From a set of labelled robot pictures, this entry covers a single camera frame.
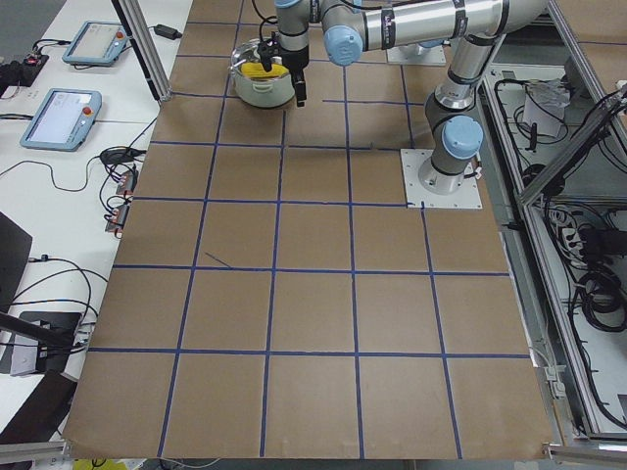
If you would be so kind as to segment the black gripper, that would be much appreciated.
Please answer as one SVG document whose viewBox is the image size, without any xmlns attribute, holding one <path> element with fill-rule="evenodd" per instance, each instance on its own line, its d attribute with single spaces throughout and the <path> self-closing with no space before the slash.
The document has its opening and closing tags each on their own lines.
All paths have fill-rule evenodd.
<svg viewBox="0 0 627 470">
<path fill-rule="evenodd" d="M 307 101 L 307 83 L 304 70 L 310 61 L 310 47 L 298 50 L 290 50 L 281 46 L 282 64 L 293 73 L 293 88 L 295 91 L 296 105 L 304 107 Z"/>
</svg>

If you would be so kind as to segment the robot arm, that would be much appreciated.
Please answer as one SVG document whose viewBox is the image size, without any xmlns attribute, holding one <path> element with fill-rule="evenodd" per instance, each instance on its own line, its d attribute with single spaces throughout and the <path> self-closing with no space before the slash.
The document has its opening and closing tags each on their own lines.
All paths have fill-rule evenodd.
<svg viewBox="0 0 627 470">
<path fill-rule="evenodd" d="M 467 114 L 475 104 L 477 85 L 505 36 L 530 24 L 546 7 L 543 0 L 402 1 L 385 6 L 277 1 L 278 31 L 261 42 L 259 54 L 265 65 L 280 57 L 290 72 L 296 102 L 304 106 L 311 24 L 321 25 L 328 59 L 340 67 L 372 50 L 386 51 L 393 65 L 442 65 L 442 47 L 452 42 L 454 56 L 444 81 L 425 104 L 436 146 L 417 174 L 427 191 L 449 196 L 461 187 L 466 166 L 482 146 L 482 127 Z"/>
</svg>

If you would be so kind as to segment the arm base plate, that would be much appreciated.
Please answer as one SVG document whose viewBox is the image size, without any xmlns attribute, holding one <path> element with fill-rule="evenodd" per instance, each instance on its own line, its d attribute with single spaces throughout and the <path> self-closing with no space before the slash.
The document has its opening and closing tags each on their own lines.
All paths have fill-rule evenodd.
<svg viewBox="0 0 627 470">
<path fill-rule="evenodd" d="M 442 44 L 424 47 L 420 44 L 396 46 L 386 51 L 387 63 L 393 65 L 416 65 L 443 67 L 447 60 Z"/>
<path fill-rule="evenodd" d="M 400 151 L 409 208 L 481 210 L 477 178 L 471 160 L 461 174 L 449 176 L 432 166 L 432 149 Z"/>
</svg>

